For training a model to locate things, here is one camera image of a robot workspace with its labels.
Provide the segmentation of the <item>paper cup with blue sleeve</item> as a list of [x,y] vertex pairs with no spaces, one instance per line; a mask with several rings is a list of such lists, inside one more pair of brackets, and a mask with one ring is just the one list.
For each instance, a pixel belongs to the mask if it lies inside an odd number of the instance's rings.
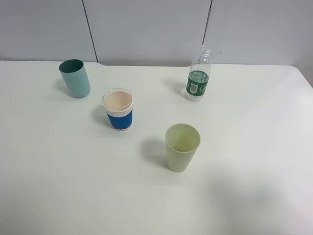
[[102,105],[112,127],[123,131],[131,127],[133,122],[133,95],[124,88],[112,88],[102,97]]

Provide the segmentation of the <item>clear water bottle green label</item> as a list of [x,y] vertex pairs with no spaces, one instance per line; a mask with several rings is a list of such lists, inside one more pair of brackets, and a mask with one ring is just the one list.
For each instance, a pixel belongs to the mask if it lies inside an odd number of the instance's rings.
[[211,73],[211,48],[202,45],[199,55],[190,66],[186,85],[186,98],[199,101],[203,98]]

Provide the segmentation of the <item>teal plastic cup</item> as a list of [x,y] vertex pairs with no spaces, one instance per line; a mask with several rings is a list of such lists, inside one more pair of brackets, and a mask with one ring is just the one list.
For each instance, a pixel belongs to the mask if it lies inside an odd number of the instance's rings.
[[73,97],[83,98],[90,93],[90,83],[83,61],[66,60],[59,65],[59,71]]

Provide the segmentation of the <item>pale green plastic cup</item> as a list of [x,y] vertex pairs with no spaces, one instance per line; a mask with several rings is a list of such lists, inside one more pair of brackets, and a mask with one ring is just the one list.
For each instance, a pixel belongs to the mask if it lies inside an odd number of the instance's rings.
[[200,142],[201,136],[193,126],[185,123],[172,125],[165,134],[168,168],[173,172],[185,171]]

